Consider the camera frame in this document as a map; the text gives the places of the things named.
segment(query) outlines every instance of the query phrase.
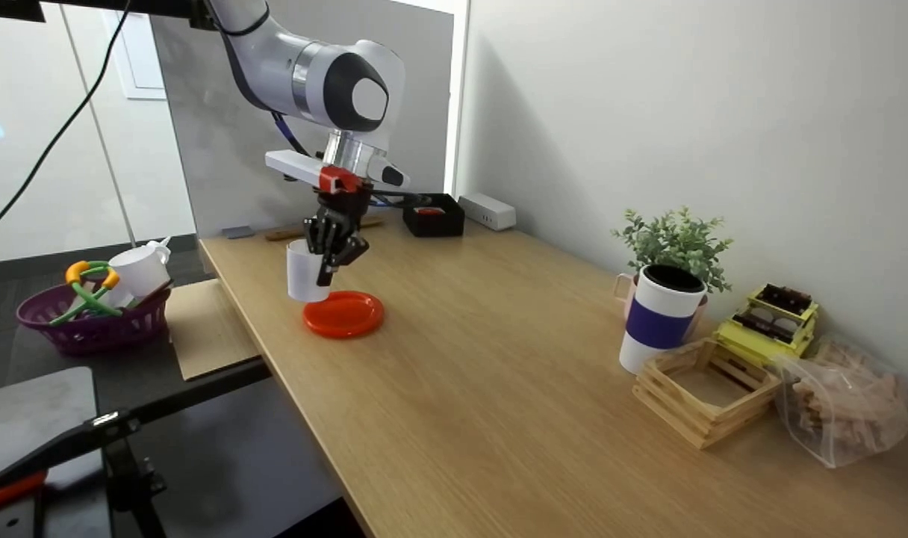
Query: small white cup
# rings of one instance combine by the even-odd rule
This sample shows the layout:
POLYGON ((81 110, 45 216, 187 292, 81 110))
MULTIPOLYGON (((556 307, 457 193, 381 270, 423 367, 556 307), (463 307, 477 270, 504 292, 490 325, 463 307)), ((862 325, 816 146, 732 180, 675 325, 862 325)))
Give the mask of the small white cup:
POLYGON ((327 288, 315 285, 323 255, 310 255, 305 238, 287 244, 287 295, 296 303, 323 303, 327 288))
POLYGON ((147 295, 151 295, 156 289, 162 289, 163 285, 169 285, 169 274, 168 274, 168 244, 162 243, 147 243, 141 247, 127 247, 117 256, 108 259, 108 267, 114 273, 118 273, 118 285, 114 289, 114 295, 118 303, 141 303, 147 295))

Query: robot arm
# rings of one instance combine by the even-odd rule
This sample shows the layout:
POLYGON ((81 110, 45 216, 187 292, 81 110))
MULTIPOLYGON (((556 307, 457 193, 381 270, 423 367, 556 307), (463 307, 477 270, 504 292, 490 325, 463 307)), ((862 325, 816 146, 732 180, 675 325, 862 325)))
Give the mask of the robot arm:
POLYGON ((307 247, 323 256, 315 285, 366 250, 359 237, 369 181, 404 181, 389 162, 389 132, 404 93, 404 62, 362 40, 315 45, 287 34, 266 0, 206 0, 242 95, 263 110, 327 129, 323 159, 292 149, 266 152, 266 164, 315 187, 320 208, 305 220, 307 247))

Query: wooden tray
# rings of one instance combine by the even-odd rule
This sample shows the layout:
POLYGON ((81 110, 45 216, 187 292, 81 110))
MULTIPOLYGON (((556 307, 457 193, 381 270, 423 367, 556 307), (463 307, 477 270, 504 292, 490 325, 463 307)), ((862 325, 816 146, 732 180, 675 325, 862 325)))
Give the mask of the wooden tray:
POLYGON ((696 449, 708 449, 771 409, 780 376, 713 337, 657 356, 634 395, 696 449))

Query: purple basket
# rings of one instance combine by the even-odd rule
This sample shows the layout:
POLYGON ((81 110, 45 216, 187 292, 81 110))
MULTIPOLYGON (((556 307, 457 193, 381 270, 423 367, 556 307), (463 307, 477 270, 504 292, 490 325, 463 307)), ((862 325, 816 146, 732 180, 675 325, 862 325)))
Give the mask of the purple basket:
POLYGON ((162 288, 157 292, 147 295, 138 307, 126 311, 123 317, 84 317, 50 325, 50 319, 63 314, 74 298, 72 288, 50 288, 17 306, 15 319, 32 332, 41 332, 65 356, 93 356, 93 353, 126 350, 156 334, 168 334, 168 323, 163 323, 168 295, 169 288, 162 288))

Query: white flower pot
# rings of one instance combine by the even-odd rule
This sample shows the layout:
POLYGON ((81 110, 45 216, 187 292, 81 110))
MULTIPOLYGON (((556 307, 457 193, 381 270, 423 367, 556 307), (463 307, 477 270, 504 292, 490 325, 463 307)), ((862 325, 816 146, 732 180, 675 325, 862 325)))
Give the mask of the white flower pot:
POLYGON ((681 346, 702 295, 702 282, 683 270, 641 270, 619 353, 622 367, 638 373, 650 356, 681 346))

